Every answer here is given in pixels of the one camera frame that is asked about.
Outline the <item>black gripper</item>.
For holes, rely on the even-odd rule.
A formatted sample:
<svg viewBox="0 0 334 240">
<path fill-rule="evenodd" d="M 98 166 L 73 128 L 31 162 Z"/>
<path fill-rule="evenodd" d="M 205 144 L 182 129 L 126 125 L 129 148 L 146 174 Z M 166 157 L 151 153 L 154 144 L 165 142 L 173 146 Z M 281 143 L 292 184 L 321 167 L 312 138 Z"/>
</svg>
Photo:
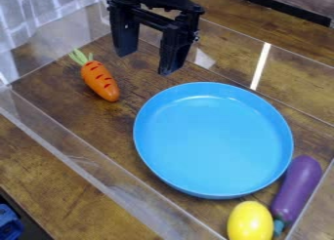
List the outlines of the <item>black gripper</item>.
<svg viewBox="0 0 334 240">
<path fill-rule="evenodd" d="M 114 47 L 119 57 L 138 50 L 139 26 L 163 30 L 159 50 L 161 75 L 169 75 L 185 65 L 194 41 L 204 8 L 192 0 L 109 0 Z"/>
</svg>

